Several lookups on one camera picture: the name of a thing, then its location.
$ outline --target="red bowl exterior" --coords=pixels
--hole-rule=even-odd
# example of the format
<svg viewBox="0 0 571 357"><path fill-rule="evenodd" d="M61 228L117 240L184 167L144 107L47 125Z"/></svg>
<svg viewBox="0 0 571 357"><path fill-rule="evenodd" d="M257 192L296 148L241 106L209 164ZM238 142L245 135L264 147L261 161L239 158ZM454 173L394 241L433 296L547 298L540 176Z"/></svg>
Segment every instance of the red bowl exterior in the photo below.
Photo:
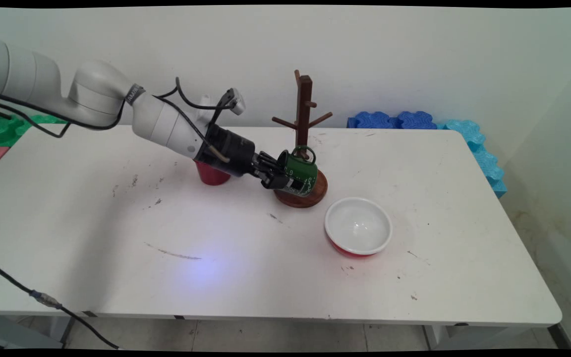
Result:
<svg viewBox="0 0 571 357"><path fill-rule="evenodd" d="M342 249L340 246L337 246L336 243L332 240L332 238L329 237L329 235L327 235L326 233L326 238L327 240L329 240L329 242L332 244L333 247L336 248L337 251L339 251L339 253L346 255L347 257L350 258L366 258L366 257L371 257L372 255L376 254L356 254L356 253L352 253L351 251L346 251L345 249Z"/></svg>

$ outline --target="blue foam block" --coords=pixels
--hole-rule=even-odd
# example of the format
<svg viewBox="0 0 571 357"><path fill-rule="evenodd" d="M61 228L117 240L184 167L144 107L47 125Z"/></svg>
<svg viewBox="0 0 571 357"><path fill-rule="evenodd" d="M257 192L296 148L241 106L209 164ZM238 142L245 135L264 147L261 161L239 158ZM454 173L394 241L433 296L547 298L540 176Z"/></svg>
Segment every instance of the blue foam block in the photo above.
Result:
<svg viewBox="0 0 571 357"><path fill-rule="evenodd" d="M400 118L389 118L389 122L394 129L402 129L402 120Z"/></svg>
<svg viewBox="0 0 571 357"><path fill-rule="evenodd" d="M473 156L491 186L498 183L504 176L504 170L497 166L497 157L486 151L483 145L480 145L477 151L473 152Z"/></svg>
<svg viewBox="0 0 571 357"><path fill-rule="evenodd" d="M444 129L455 130L464 136L469 149L475 152L486 141L486 137L480 133L480 126L470 120L449 120L444 124Z"/></svg>
<svg viewBox="0 0 571 357"><path fill-rule="evenodd" d="M355 118L347 119L347 128L394 129L394 125L383 112L360 112Z"/></svg>
<svg viewBox="0 0 571 357"><path fill-rule="evenodd" d="M501 198L501 196L504 196L504 194L506 192L508 192L508 189L506 188L506 185L504 184L503 181L499 180L497 181L493 186L492 186L492 190L495 192L495 194L497 195L497 198Z"/></svg>
<svg viewBox="0 0 571 357"><path fill-rule="evenodd" d="M347 128L358 128L358 120L356 118L347 118Z"/></svg>
<svg viewBox="0 0 571 357"><path fill-rule="evenodd" d="M437 129L433 124L433 117L425 112L402 112L398 118L402 120L403 129Z"/></svg>

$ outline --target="tiled floor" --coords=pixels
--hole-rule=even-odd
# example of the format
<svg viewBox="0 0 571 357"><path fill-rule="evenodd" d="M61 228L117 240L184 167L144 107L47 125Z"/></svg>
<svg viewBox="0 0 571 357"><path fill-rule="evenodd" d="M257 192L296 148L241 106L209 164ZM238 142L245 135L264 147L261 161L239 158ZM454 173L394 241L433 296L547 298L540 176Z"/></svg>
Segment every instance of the tiled floor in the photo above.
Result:
<svg viewBox="0 0 571 357"><path fill-rule="evenodd" d="M303 323L290 321L194 321L179 319L87 318L109 341L127 350L331 352L428 350L422 327ZM22 321L39 332L48 329L41 316ZM109 349L76 322L66 348ZM495 348L557 348L545 328L535 328Z"/></svg>

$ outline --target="robotic arm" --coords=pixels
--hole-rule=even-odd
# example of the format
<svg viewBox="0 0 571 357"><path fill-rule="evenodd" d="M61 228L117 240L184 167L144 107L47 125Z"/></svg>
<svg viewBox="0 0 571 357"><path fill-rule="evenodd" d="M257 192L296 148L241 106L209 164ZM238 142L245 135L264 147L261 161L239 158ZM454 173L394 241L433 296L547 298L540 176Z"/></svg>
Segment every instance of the robotic arm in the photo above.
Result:
<svg viewBox="0 0 571 357"><path fill-rule="evenodd" d="M166 100L178 91L197 108L197 119ZM124 102L133 108L133 132L196 161L236 177L251 174L268 189L287 187L292 180L284 168L265 152L256 154L254 143L215 124L220 112L236 115L244 99L229 89L212 106L208 96L199 105L186 99L176 79L176 90L154 96L108 63L83 63L74 76L68 97L61 96L60 71L54 60L0 41L0 99L54 115L88 129L109 129L118 122Z"/></svg>

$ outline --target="round wooden base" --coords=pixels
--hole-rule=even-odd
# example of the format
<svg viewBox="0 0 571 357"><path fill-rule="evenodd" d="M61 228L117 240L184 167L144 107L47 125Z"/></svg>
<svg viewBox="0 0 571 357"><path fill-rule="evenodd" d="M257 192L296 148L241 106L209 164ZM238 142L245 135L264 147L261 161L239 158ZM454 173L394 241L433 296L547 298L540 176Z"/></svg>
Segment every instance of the round wooden base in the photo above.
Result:
<svg viewBox="0 0 571 357"><path fill-rule="evenodd" d="M307 197L299 197L294 194L283 192L281 190L275 190L275 196L281 203L286 206L294 208L307 208L316 205L325 197L327 192L327 178L319 170L317 174L317 183L315 183L312 192Z"/></svg>

